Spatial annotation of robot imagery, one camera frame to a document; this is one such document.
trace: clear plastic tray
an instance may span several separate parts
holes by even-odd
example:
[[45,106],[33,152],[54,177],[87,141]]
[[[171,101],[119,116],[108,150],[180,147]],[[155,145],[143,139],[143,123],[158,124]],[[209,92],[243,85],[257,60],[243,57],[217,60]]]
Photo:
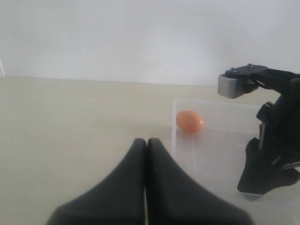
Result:
[[[203,116],[205,129],[201,133],[188,134],[177,127],[176,114],[187,109]],[[171,155],[202,187],[245,209],[257,225],[300,225],[300,182],[263,196],[246,198],[237,190],[245,165],[245,147],[258,137],[259,109],[253,105],[176,99]]]

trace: egg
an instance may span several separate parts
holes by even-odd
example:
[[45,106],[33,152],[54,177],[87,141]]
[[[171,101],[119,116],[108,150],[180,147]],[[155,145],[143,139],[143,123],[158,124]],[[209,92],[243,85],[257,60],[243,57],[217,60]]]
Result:
[[199,133],[204,128],[202,116],[191,110],[184,110],[176,115],[177,126],[188,133]]

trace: black mount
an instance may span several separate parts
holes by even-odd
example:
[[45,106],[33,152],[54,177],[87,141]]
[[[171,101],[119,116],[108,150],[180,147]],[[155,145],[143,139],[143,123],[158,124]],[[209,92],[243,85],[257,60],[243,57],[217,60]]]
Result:
[[290,186],[300,180],[300,75],[251,65],[225,72],[243,79],[244,93],[258,87],[281,94],[273,104],[264,104],[257,114],[262,122],[259,140],[246,147],[246,164],[238,190],[263,195],[272,189]]

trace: beige table surface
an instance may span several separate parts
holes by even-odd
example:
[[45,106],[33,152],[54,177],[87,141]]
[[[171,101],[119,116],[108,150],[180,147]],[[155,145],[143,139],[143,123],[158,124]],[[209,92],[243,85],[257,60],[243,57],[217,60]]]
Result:
[[99,183],[134,138],[170,150],[174,98],[262,105],[258,90],[231,100],[216,88],[4,78],[0,80],[0,224],[42,225]]

